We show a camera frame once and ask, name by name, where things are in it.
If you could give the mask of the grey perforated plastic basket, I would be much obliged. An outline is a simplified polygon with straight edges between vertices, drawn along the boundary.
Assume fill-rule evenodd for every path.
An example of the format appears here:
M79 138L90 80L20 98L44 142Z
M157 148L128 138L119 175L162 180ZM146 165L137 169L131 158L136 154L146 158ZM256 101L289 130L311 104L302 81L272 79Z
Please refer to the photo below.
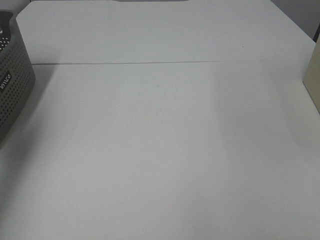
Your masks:
M0 11L0 141L22 112L35 85L35 73L15 12Z

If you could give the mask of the beige box at right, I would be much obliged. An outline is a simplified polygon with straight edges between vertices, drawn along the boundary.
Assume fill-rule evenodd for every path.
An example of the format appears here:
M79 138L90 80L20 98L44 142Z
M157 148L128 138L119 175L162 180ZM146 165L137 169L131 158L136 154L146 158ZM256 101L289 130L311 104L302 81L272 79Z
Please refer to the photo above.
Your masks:
M318 38L303 78L303 84L320 112L320 39Z

